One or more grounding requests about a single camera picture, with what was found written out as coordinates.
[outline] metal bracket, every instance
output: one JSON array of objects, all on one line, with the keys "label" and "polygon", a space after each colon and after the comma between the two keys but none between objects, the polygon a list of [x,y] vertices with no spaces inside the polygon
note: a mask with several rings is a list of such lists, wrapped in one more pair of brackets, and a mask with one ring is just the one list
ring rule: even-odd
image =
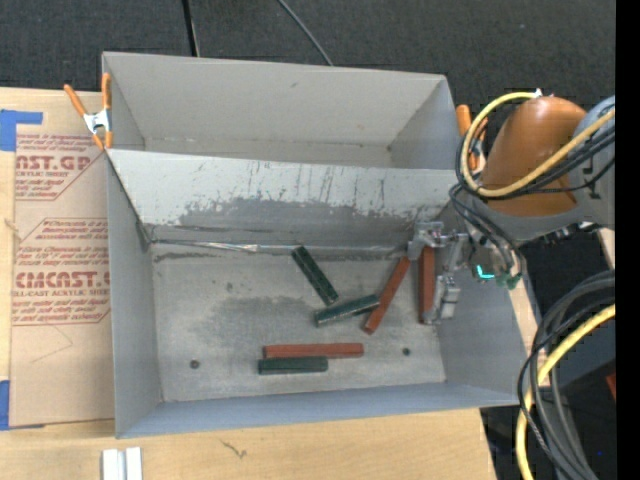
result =
[{"label": "metal bracket", "polygon": [[425,315],[426,324],[437,324],[440,320],[453,318],[460,297],[460,287],[450,275],[436,277],[433,294],[433,309]]},{"label": "metal bracket", "polygon": [[[469,235],[467,233],[457,233],[455,230],[450,234],[445,234],[443,229],[444,224],[439,221],[416,222],[413,231],[413,240],[410,240],[407,244],[407,256],[409,259],[411,261],[417,260],[424,247],[441,249],[451,243],[455,243],[455,255],[459,256],[463,243],[461,239],[468,238]],[[452,268],[450,262],[447,264],[449,268]]]},{"label": "metal bracket", "polygon": [[424,247],[443,248],[451,246],[449,254],[442,265],[442,275],[435,279],[433,306],[424,316],[425,323],[437,323],[441,319],[453,318],[456,304],[460,296],[460,288],[453,279],[453,272],[458,269],[462,250],[469,239],[468,233],[443,233],[443,223],[417,222],[413,240],[407,246],[409,259],[418,259]]},{"label": "metal bracket", "polygon": [[100,479],[142,480],[142,449],[103,450],[100,456]]},{"label": "metal bracket", "polygon": [[111,111],[109,109],[103,108],[97,114],[85,114],[82,119],[84,119],[87,128],[93,133],[97,133],[100,127],[111,131]]}]

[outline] red stick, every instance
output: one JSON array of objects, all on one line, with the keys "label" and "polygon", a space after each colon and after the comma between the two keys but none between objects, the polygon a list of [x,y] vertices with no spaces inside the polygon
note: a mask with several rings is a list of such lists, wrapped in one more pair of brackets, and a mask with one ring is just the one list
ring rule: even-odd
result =
[{"label": "red stick", "polygon": [[400,261],[398,261],[396,268],[393,270],[391,277],[380,295],[380,305],[369,314],[369,318],[364,324],[363,329],[366,333],[373,334],[376,332],[410,265],[411,262],[406,256],[403,256],[400,258]]},{"label": "red stick", "polygon": [[311,357],[325,356],[329,359],[342,357],[361,357],[364,354],[362,343],[308,343],[302,345],[266,345],[262,347],[265,359],[274,357]]}]

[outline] wooden table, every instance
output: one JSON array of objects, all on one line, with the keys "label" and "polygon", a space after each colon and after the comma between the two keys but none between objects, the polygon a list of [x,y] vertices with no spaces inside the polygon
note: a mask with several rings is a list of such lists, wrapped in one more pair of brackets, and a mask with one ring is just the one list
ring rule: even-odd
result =
[{"label": "wooden table", "polygon": [[[28,109],[36,94],[0,88],[0,108],[11,95]],[[14,164],[13,153],[0,152],[0,380],[9,371]],[[113,435],[112,420],[0,432],[0,478],[97,479],[103,450],[136,446],[145,480],[496,478],[477,409],[126,440]]]}]

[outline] scratch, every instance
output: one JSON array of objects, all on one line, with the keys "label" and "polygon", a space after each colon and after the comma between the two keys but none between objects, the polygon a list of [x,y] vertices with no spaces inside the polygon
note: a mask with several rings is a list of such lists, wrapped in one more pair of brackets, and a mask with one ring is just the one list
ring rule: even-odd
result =
[{"label": "scratch", "polygon": [[300,194],[300,179],[302,178],[302,166],[298,168],[298,179],[296,180],[296,195]]},{"label": "scratch", "polygon": [[329,167],[325,170],[324,176],[322,177],[322,186],[320,187],[320,195],[318,199],[322,199],[322,194],[324,193],[324,187],[327,185],[327,176],[329,175]]},{"label": "scratch", "polygon": [[309,186],[307,187],[307,197],[311,199],[311,176],[313,175],[313,168],[309,168]]},{"label": "scratch", "polygon": [[334,169],[331,168],[331,178],[329,178],[329,186],[327,187],[327,199],[325,203],[329,202],[329,194],[331,193],[331,184],[333,183]]},{"label": "scratch", "polygon": [[358,180],[360,178],[356,177],[356,182],[353,185],[353,206],[357,205],[358,202]]},{"label": "scratch", "polygon": [[37,363],[38,361],[41,361],[42,359],[46,359],[47,357],[51,357],[54,354],[57,354],[58,352],[62,352],[63,350],[67,350],[68,348],[73,347],[73,340],[71,338],[69,338],[69,336],[67,336],[65,333],[63,333],[58,327],[56,327],[55,325],[51,325],[52,329],[55,329],[56,331],[58,331],[65,340],[67,340],[67,344],[57,350],[54,350],[53,352],[49,352],[48,354],[45,354],[43,356],[38,357],[37,359],[34,359],[33,361],[31,361],[31,363]]},{"label": "scratch", "polygon": [[247,450],[242,450],[241,452],[239,452],[238,449],[232,444],[229,444],[223,441],[222,439],[220,439],[220,442],[222,443],[223,446],[225,446],[226,448],[229,448],[229,450],[232,450],[233,453],[235,453],[240,460],[242,460],[244,456],[247,454]]}]

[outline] black floor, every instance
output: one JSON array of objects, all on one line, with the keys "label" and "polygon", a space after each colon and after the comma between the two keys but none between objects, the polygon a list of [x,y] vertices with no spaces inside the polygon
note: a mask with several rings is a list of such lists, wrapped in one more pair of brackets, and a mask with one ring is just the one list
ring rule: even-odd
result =
[{"label": "black floor", "polygon": [[[441,73],[473,112],[514,89],[587,110],[615,94],[616,0],[284,0],[322,51],[278,0],[188,1],[202,57]],[[97,90],[102,51],[190,55],[187,31],[181,0],[0,0],[0,85]],[[525,255],[541,308],[607,268],[592,235]],[[484,411],[501,480],[514,414]]]}]

